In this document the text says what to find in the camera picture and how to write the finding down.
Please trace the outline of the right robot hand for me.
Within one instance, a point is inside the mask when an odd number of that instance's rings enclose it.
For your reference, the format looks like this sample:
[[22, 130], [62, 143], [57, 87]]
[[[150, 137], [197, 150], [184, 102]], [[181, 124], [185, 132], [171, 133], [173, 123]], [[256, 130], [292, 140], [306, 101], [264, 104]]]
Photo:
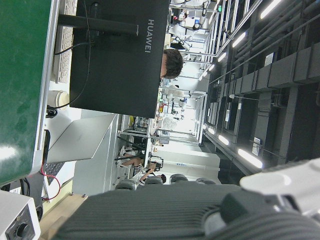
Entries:
[[317, 240], [320, 161], [243, 177], [239, 185], [179, 177], [89, 197], [56, 240]]

